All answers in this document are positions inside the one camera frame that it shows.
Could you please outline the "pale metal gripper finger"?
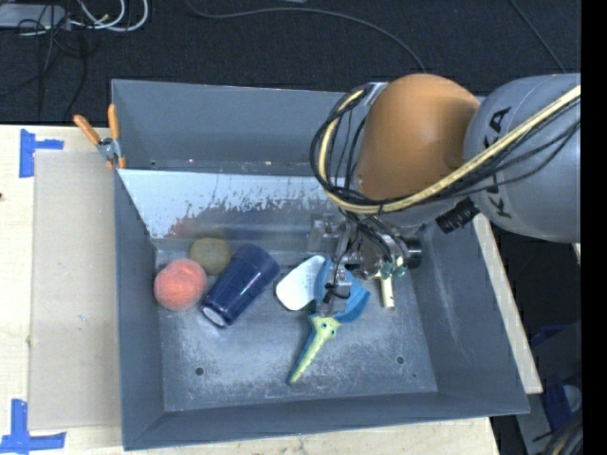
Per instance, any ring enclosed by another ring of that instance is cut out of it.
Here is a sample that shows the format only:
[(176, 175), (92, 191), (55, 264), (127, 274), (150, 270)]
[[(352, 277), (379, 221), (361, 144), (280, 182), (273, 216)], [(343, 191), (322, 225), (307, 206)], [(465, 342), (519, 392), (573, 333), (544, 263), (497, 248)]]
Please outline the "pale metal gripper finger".
[(346, 275), (337, 279), (337, 311), (343, 312), (346, 309), (347, 302), (351, 297), (353, 281)]
[(334, 297), (336, 285), (334, 282), (326, 282), (322, 288), (322, 297), (318, 303), (318, 314), (322, 318), (332, 318), (334, 312)]

